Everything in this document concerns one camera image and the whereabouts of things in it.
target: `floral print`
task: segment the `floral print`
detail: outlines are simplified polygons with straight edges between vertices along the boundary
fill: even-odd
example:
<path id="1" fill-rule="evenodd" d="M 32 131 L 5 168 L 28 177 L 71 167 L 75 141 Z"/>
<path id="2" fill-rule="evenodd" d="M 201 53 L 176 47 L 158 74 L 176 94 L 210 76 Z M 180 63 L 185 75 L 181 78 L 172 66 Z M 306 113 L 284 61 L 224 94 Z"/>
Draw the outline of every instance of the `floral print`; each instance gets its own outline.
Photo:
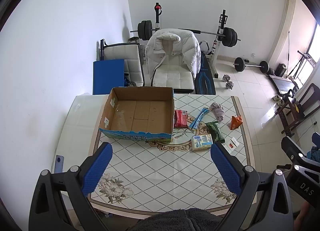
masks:
<path id="1" fill-rule="evenodd" d="M 111 177 L 110 173 L 104 173 L 98 183 L 99 192 L 108 197 L 108 203 L 121 203 L 123 199 L 133 196 L 132 189 L 130 187 L 125 188 L 122 183 L 123 181 L 119 180 L 119 178 L 116 179 Z"/>
<path id="2" fill-rule="evenodd" d="M 222 198 L 226 200 L 226 204 L 230 203 L 232 199 L 237 197 L 236 194 L 230 192 L 223 178 L 218 178 L 214 184 L 211 185 L 211 188 L 214 189 L 217 198 Z"/>

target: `green package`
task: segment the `green package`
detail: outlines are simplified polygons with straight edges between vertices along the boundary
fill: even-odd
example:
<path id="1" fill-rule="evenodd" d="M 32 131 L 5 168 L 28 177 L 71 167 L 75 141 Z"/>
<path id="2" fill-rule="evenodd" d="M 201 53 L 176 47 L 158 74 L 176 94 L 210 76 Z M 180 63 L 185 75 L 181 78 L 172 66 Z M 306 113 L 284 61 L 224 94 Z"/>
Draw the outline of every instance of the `green package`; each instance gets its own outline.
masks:
<path id="1" fill-rule="evenodd" d="M 214 142 L 221 142 L 224 143 L 225 139 L 222 137 L 219 127 L 218 127 L 218 121 L 213 121 L 209 123 L 205 123 L 205 125 L 208 127 L 209 132 L 211 134 L 212 140 Z"/>

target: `orange package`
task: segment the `orange package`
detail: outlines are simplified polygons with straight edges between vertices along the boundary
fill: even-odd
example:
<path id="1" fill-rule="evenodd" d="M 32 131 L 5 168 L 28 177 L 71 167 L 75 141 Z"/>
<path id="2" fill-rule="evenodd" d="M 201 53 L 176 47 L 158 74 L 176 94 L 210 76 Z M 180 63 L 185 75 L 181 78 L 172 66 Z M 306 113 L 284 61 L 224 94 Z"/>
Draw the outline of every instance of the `orange package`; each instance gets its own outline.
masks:
<path id="1" fill-rule="evenodd" d="M 238 128 L 240 125 L 242 125 L 242 123 L 243 121 L 242 121 L 241 115 L 237 117 L 232 116 L 230 130 L 234 130 Z"/>

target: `open cardboard box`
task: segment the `open cardboard box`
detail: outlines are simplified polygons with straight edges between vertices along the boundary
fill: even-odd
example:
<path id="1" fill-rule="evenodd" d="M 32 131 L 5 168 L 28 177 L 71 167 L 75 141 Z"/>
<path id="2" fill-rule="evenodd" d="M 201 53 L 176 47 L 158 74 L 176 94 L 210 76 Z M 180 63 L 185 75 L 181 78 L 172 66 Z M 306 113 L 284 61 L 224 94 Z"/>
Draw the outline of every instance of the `open cardboard box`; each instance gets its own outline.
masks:
<path id="1" fill-rule="evenodd" d="M 99 129 L 108 137 L 170 142 L 173 131 L 172 88 L 113 88 L 104 106 Z"/>

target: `silver dumbbell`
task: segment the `silver dumbbell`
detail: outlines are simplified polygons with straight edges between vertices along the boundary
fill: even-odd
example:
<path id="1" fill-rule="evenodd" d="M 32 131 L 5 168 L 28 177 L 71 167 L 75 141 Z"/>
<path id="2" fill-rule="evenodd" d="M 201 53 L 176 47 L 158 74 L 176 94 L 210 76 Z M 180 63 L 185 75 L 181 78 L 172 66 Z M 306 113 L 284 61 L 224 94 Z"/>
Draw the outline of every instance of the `silver dumbbell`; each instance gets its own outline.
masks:
<path id="1" fill-rule="evenodd" d="M 234 86 L 234 83 L 232 81 L 230 81 L 230 76 L 229 75 L 224 75 L 222 77 L 222 81 L 226 82 L 226 89 L 232 89 Z"/>

